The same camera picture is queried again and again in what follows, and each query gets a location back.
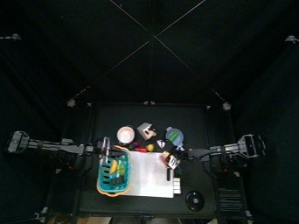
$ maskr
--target black enclosure wall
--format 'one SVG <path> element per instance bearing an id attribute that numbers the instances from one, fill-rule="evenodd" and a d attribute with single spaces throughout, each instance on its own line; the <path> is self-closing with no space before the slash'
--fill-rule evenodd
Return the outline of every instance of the black enclosure wall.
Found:
<path id="1" fill-rule="evenodd" d="M 72 99 L 228 102 L 236 137 L 268 139 L 249 208 L 260 223 L 296 223 L 297 1 L 4 0 L 0 19 L 1 144 L 14 130 L 60 141 Z M 1 154 L 0 217 L 40 211 L 50 172 L 44 155 Z"/>

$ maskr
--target green object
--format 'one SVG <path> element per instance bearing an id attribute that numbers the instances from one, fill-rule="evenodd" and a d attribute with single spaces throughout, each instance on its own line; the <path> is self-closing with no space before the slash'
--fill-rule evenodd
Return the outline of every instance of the green object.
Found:
<path id="1" fill-rule="evenodd" d="M 178 134 L 176 132 L 173 132 L 168 138 L 168 140 L 172 142 L 174 140 L 174 138 L 178 136 Z"/>
<path id="2" fill-rule="evenodd" d="M 124 176 L 126 172 L 125 166 L 122 164 L 118 164 L 116 166 L 116 173 L 118 176 Z"/>

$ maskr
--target yellow object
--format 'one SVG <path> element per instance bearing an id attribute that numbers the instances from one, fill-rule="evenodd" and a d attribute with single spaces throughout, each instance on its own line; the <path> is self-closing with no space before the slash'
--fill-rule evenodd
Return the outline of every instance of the yellow object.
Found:
<path id="1" fill-rule="evenodd" d="M 148 151 L 153 151 L 154 150 L 154 145 L 153 144 L 148 144 L 145 146 L 145 148 L 146 148 Z"/>
<path id="2" fill-rule="evenodd" d="M 112 165 L 110 165 L 110 168 L 109 168 L 109 171 L 108 171 L 108 174 L 114 173 L 116 170 L 117 170 L 117 161 L 113 159 L 112 160 Z"/>

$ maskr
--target red object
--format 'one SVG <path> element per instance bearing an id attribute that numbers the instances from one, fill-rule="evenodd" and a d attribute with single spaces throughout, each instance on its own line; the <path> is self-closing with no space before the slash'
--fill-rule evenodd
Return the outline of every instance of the red object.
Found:
<path id="1" fill-rule="evenodd" d="M 134 148 L 134 150 L 138 152 L 146 152 L 146 148 Z"/>

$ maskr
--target table surface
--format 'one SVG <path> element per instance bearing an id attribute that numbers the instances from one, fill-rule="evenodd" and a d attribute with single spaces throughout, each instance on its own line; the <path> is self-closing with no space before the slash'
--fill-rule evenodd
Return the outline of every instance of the table surface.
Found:
<path id="1" fill-rule="evenodd" d="M 110 137 L 112 144 L 117 143 L 116 133 L 122 126 L 130 125 L 136 128 L 141 123 L 150 123 L 157 129 L 157 136 L 145 141 L 136 132 L 134 140 L 142 146 L 154 144 L 156 152 L 162 152 L 154 141 L 164 138 L 166 127 L 173 127 L 182 132 L 182 148 L 185 150 L 206 149 L 212 145 L 230 144 L 234 140 L 229 114 L 221 108 L 97 105 L 92 115 L 90 138 Z M 212 180 L 204 172 L 202 163 L 198 160 L 181 161 L 181 174 L 177 174 L 178 169 L 174 172 L 174 177 L 181 179 L 181 194 L 174 194 L 172 198 L 126 195 L 110 198 L 100 194 L 96 189 L 98 175 L 96 155 L 88 157 L 85 169 L 88 168 L 78 195 L 80 216 L 150 215 L 153 217 L 202 219 L 214 217 Z M 193 212 L 185 206 L 185 195 L 190 191 L 198 191 L 204 197 L 204 208 L 198 212 Z"/>

